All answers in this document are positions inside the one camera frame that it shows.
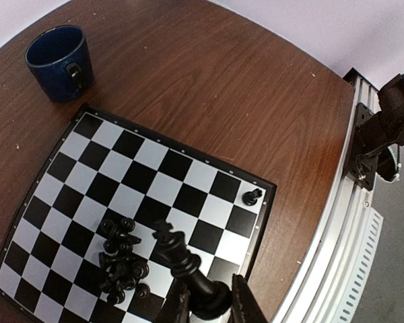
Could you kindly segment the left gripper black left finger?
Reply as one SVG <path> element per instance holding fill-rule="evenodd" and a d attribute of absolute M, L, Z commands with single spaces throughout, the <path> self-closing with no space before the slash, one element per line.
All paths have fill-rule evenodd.
<path fill-rule="evenodd" d="M 154 319 L 155 323 L 188 323 L 190 322 L 191 292 L 187 284 L 180 279 L 174 279 L 171 290 Z"/>

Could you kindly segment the black chess piece corner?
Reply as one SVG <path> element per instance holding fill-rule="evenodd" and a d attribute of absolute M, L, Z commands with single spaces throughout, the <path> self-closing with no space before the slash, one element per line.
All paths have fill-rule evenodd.
<path fill-rule="evenodd" d="M 247 191 L 242 195 L 242 202 L 245 205 L 253 206 L 262 197 L 263 191 L 260 188 L 256 188 L 251 191 Z"/>

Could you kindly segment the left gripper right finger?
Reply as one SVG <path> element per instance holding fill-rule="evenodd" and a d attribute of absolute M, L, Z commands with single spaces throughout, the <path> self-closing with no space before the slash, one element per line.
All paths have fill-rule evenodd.
<path fill-rule="evenodd" d="M 267 323 L 266 317 L 242 275 L 232 275 L 231 322 Z"/>

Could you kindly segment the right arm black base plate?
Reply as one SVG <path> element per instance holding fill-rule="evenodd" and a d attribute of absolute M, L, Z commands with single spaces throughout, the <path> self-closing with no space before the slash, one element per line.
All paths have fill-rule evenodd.
<path fill-rule="evenodd" d="M 350 147 L 347 152 L 345 173 L 361 188 L 373 190 L 378 163 L 377 155 L 368 153 L 376 149 L 379 126 L 375 114 L 363 103 L 356 105 Z"/>

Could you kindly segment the tall black king piece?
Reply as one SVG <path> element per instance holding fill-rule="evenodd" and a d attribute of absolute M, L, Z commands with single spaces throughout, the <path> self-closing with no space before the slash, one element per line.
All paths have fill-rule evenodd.
<path fill-rule="evenodd" d="M 152 236 L 158 242 L 156 254 L 168 264 L 171 275 L 183 282 L 190 291 L 190 310 L 203 320 L 213 320 L 225 314 L 232 304 L 232 292 L 221 281 L 212 281 L 200 270 L 201 258 L 185 243 L 182 231 L 173 231 L 171 223 L 155 222 Z"/>

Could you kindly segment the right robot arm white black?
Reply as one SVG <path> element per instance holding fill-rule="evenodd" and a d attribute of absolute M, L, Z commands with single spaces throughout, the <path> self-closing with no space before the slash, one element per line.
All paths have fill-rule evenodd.
<path fill-rule="evenodd" d="M 387 182 L 399 179 L 404 146 L 404 74 L 398 74 L 377 93 L 380 111 L 356 126 L 351 173 L 372 190 L 375 175 Z"/>

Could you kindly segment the folding black silver chessboard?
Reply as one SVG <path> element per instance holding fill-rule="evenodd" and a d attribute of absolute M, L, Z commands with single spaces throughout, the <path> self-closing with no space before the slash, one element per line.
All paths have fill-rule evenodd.
<path fill-rule="evenodd" d="M 242 195 L 260 188 L 253 206 Z M 156 254 L 157 221 L 183 231 L 201 272 L 249 276 L 276 185 L 111 113 L 84 104 L 48 156 L 0 252 L 0 296 L 35 322 L 151 322 L 171 290 Z M 112 305 L 99 289 L 100 222 L 135 222 L 133 253 L 151 293 Z"/>

